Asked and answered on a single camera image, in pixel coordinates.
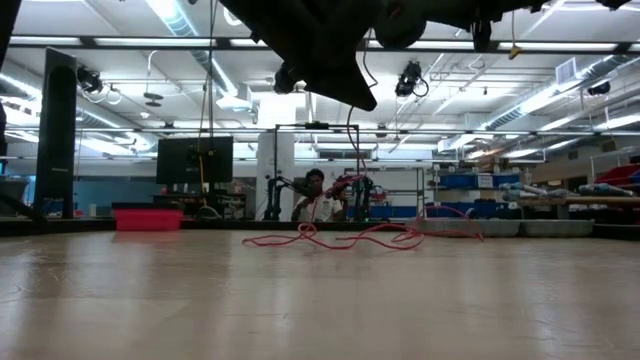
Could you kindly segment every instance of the tall black speaker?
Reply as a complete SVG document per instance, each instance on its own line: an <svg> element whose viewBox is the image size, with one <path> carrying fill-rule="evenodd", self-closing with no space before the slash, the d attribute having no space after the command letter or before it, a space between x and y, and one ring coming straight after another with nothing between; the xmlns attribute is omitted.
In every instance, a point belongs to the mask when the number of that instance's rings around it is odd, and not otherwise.
<svg viewBox="0 0 640 360"><path fill-rule="evenodd" d="M73 218L73 155L76 133L76 59L47 49L34 208L62 201Z"/></svg>

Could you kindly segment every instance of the man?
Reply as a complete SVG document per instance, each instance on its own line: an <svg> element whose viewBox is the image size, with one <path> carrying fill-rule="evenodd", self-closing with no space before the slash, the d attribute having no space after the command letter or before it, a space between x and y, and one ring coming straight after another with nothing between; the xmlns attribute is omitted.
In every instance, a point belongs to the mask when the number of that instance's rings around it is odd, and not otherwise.
<svg viewBox="0 0 640 360"><path fill-rule="evenodd" d="M324 174L319 169L313 169L307 173L307 181L313 189L313 197L302 197L291 214L291 221L294 222L333 222L344 221L347 218L348 203L344 192L338 199L327 197L324 194L323 183Z"/></svg>

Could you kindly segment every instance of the white pillar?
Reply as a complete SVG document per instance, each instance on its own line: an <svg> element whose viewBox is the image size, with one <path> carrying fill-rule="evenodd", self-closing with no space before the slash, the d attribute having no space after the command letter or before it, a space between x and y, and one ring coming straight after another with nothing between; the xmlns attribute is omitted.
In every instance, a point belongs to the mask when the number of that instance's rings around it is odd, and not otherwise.
<svg viewBox="0 0 640 360"><path fill-rule="evenodd" d="M296 122L296 102L291 95L272 95L260 101L258 112L258 126L264 128L274 128L275 124L294 124ZM278 134L278 170L279 174L274 174L273 162L273 140L274 134L260 134L258 137L258 171L256 179L256 216L262 220L267 202L267 179L274 176L283 176L293 180L294 176L294 155L295 155L295 135ZM280 220L289 221L293 211L293 192L289 189L282 190L280 197Z"/></svg>
<svg viewBox="0 0 640 360"><path fill-rule="evenodd" d="M256 220L262 220L264 210L267 207L267 176L282 176L293 180L294 173L294 134L278 134L278 174L274 174L274 134L260 134L258 136L258 172L256 179ZM282 190L280 197L280 221L289 221L293 211L293 192L289 189Z"/></svg>

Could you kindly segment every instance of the ductwork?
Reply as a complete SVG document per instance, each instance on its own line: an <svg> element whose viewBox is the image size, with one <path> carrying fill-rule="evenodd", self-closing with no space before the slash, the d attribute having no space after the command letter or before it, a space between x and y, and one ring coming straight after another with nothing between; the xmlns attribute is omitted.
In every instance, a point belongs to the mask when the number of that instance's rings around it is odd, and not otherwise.
<svg viewBox="0 0 640 360"><path fill-rule="evenodd" d="M630 65L637 59L637 57L628 55L610 55L585 66L576 73L577 80L570 81L568 84L559 85L555 78L551 79L520 96L514 105L506 106L491 113L487 117L487 121L478 130L496 130L514 120L521 119L536 110L552 104L568 93L593 86L612 71ZM438 150L447 151L459 148L473 141L473 139L472 135L462 135L441 140L438 143Z"/></svg>
<svg viewBox="0 0 640 360"><path fill-rule="evenodd" d="M184 10L176 0L147 0L147 4L158 15L174 36L189 37L198 36ZM204 50L189 51L193 58L209 73L213 83L223 96L236 96L238 89L233 85L227 74L224 73L213 54L209 63L209 52Z"/></svg>
<svg viewBox="0 0 640 360"><path fill-rule="evenodd" d="M549 125L551 124L557 124L557 126L545 126L542 127L540 130L541 131L546 131L546 130L551 130L551 129L555 129L557 127L560 126L564 126L569 124L570 122L579 120L579 119L584 119L589 117L590 115L594 115L597 114L599 112L602 112L605 108L607 107L611 107L614 106L616 104L619 104L621 102L627 101L631 98L634 98L636 96L640 96L640 87L637 87L635 89L629 90L627 92L625 92L624 94L620 94L619 96L616 96L614 98L610 98L607 99L603 102L599 102L591 107L588 107L584 110L578 111L576 113L573 113L571 115L568 115L562 119L556 120L551 122ZM512 150L513 148L517 147L522 147L524 145L526 145L527 147L531 147L531 148L539 148L542 143L549 143L549 142L554 142L554 141L564 141L569 139L568 137L554 137L554 138L548 138L543 140L542 142L540 142L540 139L537 136L528 136L528 137L522 137L519 138L517 140L511 140L507 143L504 143L494 149L492 149L491 151L487 151L487 153L490 153L492 156L498 156L502 153L505 153L509 150Z"/></svg>
<svg viewBox="0 0 640 360"><path fill-rule="evenodd" d="M0 74L0 96L18 97L36 103L42 99L42 92L40 90L42 83L42 77L35 75L11 61L5 61L2 67L2 74ZM78 130L82 127L123 129L139 127L138 124L116 115L99 105L93 104L82 96L77 97L76 106L77 116L83 119L78 125ZM32 113L35 114L37 111L40 111L39 107ZM126 132L111 135L118 136L118 134L120 134L120 136L131 138L131 136L125 133ZM158 140L156 135L147 133L135 133L134 137L140 137L151 147L153 147Z"/></svg>

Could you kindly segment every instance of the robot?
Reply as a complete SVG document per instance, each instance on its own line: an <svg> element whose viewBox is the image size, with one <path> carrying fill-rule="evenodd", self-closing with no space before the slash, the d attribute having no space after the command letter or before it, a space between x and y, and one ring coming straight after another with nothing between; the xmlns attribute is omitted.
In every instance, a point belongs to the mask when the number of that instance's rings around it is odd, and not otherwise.
<svg viewBox="0 0 640 360"><path fill-rule="evenodd" d="M384 48L403 49L425 32L427 22L470 32L475 50L490 45L491 23L518 9L537 12L548 0L220 0L283 60L274 90L305 90L371 111L376 100L355 52L371 29ZM596 0L612 10L630 0Z"/></svg>

